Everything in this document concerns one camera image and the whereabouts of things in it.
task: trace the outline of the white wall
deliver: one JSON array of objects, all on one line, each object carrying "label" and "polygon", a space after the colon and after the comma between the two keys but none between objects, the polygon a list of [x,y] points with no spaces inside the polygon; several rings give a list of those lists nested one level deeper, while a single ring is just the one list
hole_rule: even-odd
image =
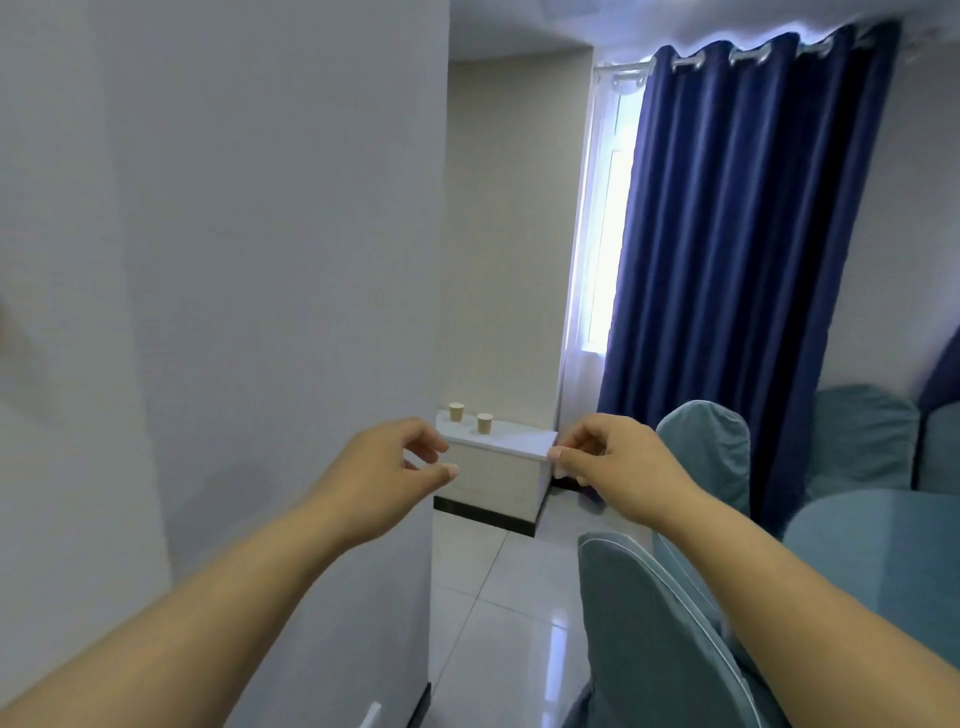
[{"label": "white wall", "polygon": [[960,326],[960,43],[899,62],[853,231],[822,386],[915,397]]},{"label": "white wall", "polygon": [[[94,0],[175,576],[437,398],[444,0]],[[294,615],[236,726],[401,728],[429,504]]]},{"label": "white wall", "polygon": [[0,704],[164,592],[84,5],[0,23]]},{"label": "white wall", "polygon": [[591,62],[450,65],[443,402],[554,424]]}]

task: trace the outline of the tile floor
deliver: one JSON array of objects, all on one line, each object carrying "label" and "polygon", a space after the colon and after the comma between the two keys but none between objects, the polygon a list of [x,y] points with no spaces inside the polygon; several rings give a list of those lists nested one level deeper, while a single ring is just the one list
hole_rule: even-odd
[{"label": "tile floor", "polygon": [[537,538],[434,511],[424,728],[559,728],[589,678],[577,537],[650,532],[551,491]]}]

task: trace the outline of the floor tile grout line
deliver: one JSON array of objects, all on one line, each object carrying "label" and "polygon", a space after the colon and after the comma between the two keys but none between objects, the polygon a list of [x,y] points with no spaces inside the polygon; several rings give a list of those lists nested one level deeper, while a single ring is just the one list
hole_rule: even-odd
[{"label": "floor tile grout line", "polygon": [[464,619],[464,623],[463,623],[462,625],[460,625],[460,631],[457,633],[457,639],[453,641],[453,646],[450,647],[450,654],[448,654],[448,655],[446,656],[446,660],[444,660],[444,666],[441,667],[440,672],[437,674],[437,687],[433,689],[433,692],[434,692],[434,693],[436,693],[436,692],[440,689],[440,683],[441,683],[441,682],[443,681],[443,679],[444,679],[444,673],[446,672],[446,666],[450,664],[450,660],[453,658],[453,651],[457,648],[457,645],[460,643],[460,637],[461,637],[461,635],[464,634],[464,629],[466,629],[466,627],[467,627],[467,622],[470,620],[470,615],[473,614],[473,608],[477,605],[477,602],[480,600],[480,592],[483,592],[484,585],[487,583],[487,579],[490,578],[490,572],[493,570],[493,564],[496,563],[497,556],[500,555],[500,550],[503,548],[503,545],[507,543],[507,536],[508,536],[508,535],[509,535],[509,534],[508,534],[507,532],[504,532],[504,534],[503,534],[503,541],[500,542],[500,546],[499,546],[499,547],[497,548],[497,550],[496,550],[496,556],[494,556],[494,557],[493,557],[493,560],[490,562],[490,567],[487,569],[487,575],[484,576],[484,578],[483,578],[483,584],[480,585],[480,589],[479,589],[479,591],[476,593],[476,595],[464,594],[463,592],[459,592],[459,591],[456,590],[456,589],[451,589],[451,590],[450,590],[450,591],[452,591],[452,592],[457,592],[457,594],[463,594],[464,596],[471,596],[472,599],[473,599],[473,603],[470,604],[470,611],[467,612],[467,618]]},{"label": "floor tile grout line", "polygon": [[507,538],[510,536],[510,533],[504,533],[503,541],[500,542],[500,548],[496,550],[496,556],[493,557],[493,560],[490,562],[490,568],[487,569],[487,575],[483,577],[483,584],[480,585],[480,591],[477,592],[477,598],[480,598],[480,595],[483,593],[483,588],[487,586],[487,579],[490,578],[490,572],[493,571],[493,565],[496,564],[496,560],[500,558],[500,551],[503,550],[503,545],[507,543]]},{"label": "floor tile grout line", "polygon": [[430,579],[430,586],[432,586],[432,587],[441,587],[442,589],[446,589],[446,590],[448,590],[448,591],[450,591],[450,592],[456,592],[458,595],[469,596],[471,599],[475,599],[477,596],[480,595],[479,592],[478,592],[477,594],[475,594],[475,595],[472,595],[470,592],[465,592],[465,591],[462,590],[462,589],[457,589],[456,587],[448,587],[448,586],[446,586],[446,584],[444,584],[443,582],[437,581],[437,580],[434,579],[434,578],[431,578],[431,579]]},{"label": "floor tile grout line", "polygon": [[437,685],[433,689],[433,693],[436,694],[440,689],[440,682],[444,679],[444,673],[446,672],[446,666],[450,664],[450,659],[453,657],[453,650],[457,648],[457,644],[460,643],[460,636],[464,634],[464,629],[467,628],[467,622],[470,619],[470,615],[473,614],[473,607],[477,605],[477,602],[480,600],[479,596],[473,598],[473,603],[470,604],[469,611],[467,611],[467,616],[464,618],[464,623],[460,625],[460,631],[457,632],[457,639],[453,641],[453,646],[450,647],[450,652],[447,654],[446,659],[444,660],[444,666],[440,668],[440,672],[437,673]]},{"label": "floor tile grout line", "polygon": [[520,615],[521,617],[526,617],[526,618],[528,618],[528,619],[532,619],[533,621],[538,622],[538,623],[540,623],[540,624],[546,624],[546,625],[549,625],[549,626],[551,626],[551,627],[559,627],[560,629],[565,629],[566,631],[569,631],[569,630],[570,630],[570,625],[569,625],[569,624],[567,624],[567,625],[557,624],[557,622],[551,621],[550,619],[544,619],[544,618],[542,618],[542,617],[534,617],[533,615],[528,615],[526,612],[520,612],[518,609],[514,609],[513,607],[505,607],[505,606],[503,606],[503,604],[497,604],[495,601],[490,601],[489,599],[481,599],[481,598],[478,596],[478,597],[477,597],[477,601],[482,601],[484,604],[488,604],[488,605],[490,605],[490,606],[492,606],[492,607],[499,607],[500,609],[506,609],[508,612],[513,612],[515,615]]}]

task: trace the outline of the blue curtain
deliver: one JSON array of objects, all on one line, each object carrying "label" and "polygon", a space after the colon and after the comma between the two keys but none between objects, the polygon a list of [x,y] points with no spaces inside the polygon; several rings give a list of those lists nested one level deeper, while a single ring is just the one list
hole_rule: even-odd
[{"label": "blue curtain", "polygon": [[804,491],[813,394],[900,24],[823,54],[704,49],[647,82],[600,410],[655,425],[713,400],[751,428],[751,511],[779,532]]},{"label": "blue curtain", "polygon": [[930,379],[920,393],[917,406],[925,415],[945,404],[960,401],[960,328],[947,343]]}]

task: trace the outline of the hand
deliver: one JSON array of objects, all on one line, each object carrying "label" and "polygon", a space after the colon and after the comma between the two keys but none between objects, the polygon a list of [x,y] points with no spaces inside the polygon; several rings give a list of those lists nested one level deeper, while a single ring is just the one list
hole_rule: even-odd
[{"label": "hand", "polygon": [[[409,450],[428,467],[404,457]],[[439,463],[449,445],[425,420],[411,417],[354,435],[326,469],[303,506],[332,519],[344,550],[378,538],[417,503],[460,474]]]},{"label": "hand", "polygon": [[703,493],[657,433],[629,417],[591,415],[547,455],[624,518],[656,529],[683,496]]}]

